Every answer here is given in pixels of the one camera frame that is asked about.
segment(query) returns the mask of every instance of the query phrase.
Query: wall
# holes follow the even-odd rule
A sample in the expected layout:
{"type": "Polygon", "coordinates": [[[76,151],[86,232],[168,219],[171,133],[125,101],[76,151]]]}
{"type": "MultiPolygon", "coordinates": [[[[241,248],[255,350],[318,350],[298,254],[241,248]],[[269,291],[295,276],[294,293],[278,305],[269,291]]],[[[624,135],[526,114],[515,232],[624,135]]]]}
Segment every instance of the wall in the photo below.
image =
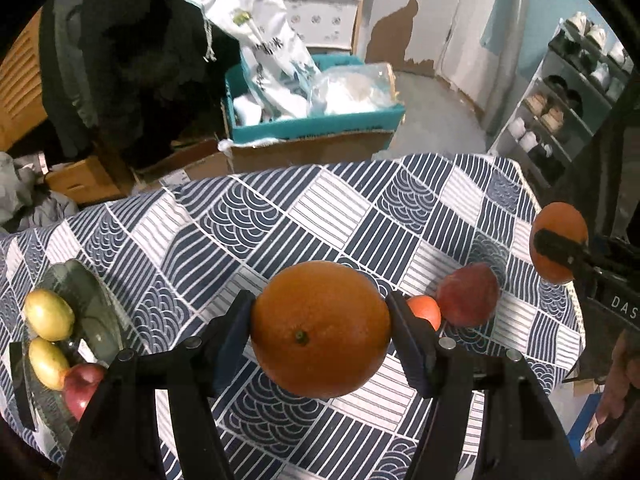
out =
{"type": "MultiPolygon", "coordinates": [[[[439,72],[481,108],[494,82],[511,0],[461,0],[454,29],[439,72]]],[[[527,21],[510,104],[520,97],[546,52],[561,18],[581,10],[605,27],[607,48],[616,41],[588,0],[529,0],[527,21]]]]}
{"type": "Polygon", "coordinates": [[[442,53],[457,7],[458,0],[364,0],[357,53],[365,57],[373,40],[376,54],[388,48],[396,58],[398,53],[395,51],[402,51],[401,62],[396,68],[409,70],[422,64],[422,67],[430,67],[433,74],[433,65],[442,53]],[[417,13],[412,16],[415,7],[417,13]],[[381,47],[378,44],[381,41],[388,45],[381,47]]]}

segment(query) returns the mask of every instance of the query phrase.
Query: floor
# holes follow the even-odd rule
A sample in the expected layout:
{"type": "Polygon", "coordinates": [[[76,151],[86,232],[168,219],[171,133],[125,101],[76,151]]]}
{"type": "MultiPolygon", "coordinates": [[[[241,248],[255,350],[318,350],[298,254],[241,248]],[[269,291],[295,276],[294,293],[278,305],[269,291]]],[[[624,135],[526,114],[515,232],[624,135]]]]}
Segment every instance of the floor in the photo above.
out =
{"type": "MultiPolygon", "coordinates": [[[[376,158],[396,158],[410,153],[485,153],[486,136],[473,110],[439,81],[423,76],[396,73],[400,98],[406,106],[406,120],[387,150],[376,158]]],[[[574,397],[571,384],[562,384],[550,396],[565,431],[579,414],[585,396],[574,397]]],[[[457,480],[469,480],[473,467],[462,470],[457,480]]]]}

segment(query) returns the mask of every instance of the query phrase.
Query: blue and white tablecloth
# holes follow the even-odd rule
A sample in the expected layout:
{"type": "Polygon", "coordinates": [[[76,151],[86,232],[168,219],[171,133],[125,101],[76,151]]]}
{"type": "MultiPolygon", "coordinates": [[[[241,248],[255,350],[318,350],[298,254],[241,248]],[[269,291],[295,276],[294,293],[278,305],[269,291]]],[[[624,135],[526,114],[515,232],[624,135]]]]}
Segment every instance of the blue and white tablecloth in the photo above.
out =
{"type": "MultiPolygon", "coordinates": [[[[502,286],[495,317],[448,335],[492,355],[516,348],[547,392],[584,347],[571,286],[542,280],[529,258],[538,208],[512,161],[484,155],[412,155],[304,166],[190,182],[97,205],[62,223],[0,240],[0,409],[54,461],[42,426],[17,417],[8,343],[19,340],[25,295],[50,265],[77,258],[123,306],[140,351],[159,352],[199,332],[236,293],[258,294],[284,267],[331,260],[365,273],[381,294],[433,291],[445,275],[488,262],[502,286]]],[[[157,392],[167,478],[181,478],[166,392],[157,392]]],[[[461,466],[478,452],[483,398],[474,394],[461,466]]],[[[281,390],[250,345],[213,417],[236,478],[401,479],[429,403],[409,388],[389,349],[361,389],[329,401],[281,390]]]]}

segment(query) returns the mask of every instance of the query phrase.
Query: teal box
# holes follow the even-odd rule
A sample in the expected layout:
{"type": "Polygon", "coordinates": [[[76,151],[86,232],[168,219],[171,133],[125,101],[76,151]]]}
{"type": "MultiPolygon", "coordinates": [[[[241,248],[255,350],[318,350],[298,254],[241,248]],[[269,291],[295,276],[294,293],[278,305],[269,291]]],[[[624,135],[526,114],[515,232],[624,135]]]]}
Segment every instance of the teal box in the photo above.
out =
{"type": "MultiPolygon", "coordinates": [[[[312,56],[321,71],[332,66],[361,65],[356,56],[348,54],[315,54],[312,56]]],[[[237,144],[252,142],[265,137],[276,139],[297,139],[341,132],[368,132],[383,130],[394,132],[404,117],[404,106],[397,104],[392,108],[361,114],[341,114],[322,117],[307,117],[288,121],[261,123],[255,126],[239,126],[234,113],[234,98],[246,94],[249,89],[242,74],[242,67],[236,65],[226,71],[226,115],[231,138],[237,144]]]]}

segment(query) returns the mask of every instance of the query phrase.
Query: red apple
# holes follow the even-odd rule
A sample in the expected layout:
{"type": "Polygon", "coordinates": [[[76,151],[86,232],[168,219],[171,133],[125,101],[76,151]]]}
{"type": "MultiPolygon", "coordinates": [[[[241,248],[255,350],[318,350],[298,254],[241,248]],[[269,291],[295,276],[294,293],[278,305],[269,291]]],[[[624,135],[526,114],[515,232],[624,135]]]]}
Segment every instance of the red apple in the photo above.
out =
{"type": "Polygon", "coordinates": [[[484,262],[469,264],[446,276],[438,286],[436,301],[442,317],[454,326],[486,323],[500,298],[500,285],[484,262]]]}
{"type": "Polygon", "coordinates": [[[62,394],[66,406],[76,420],[82,417],[105,373],[107,369],[104,366],[82,363],[72,367],[66,374],[62,394]]]}

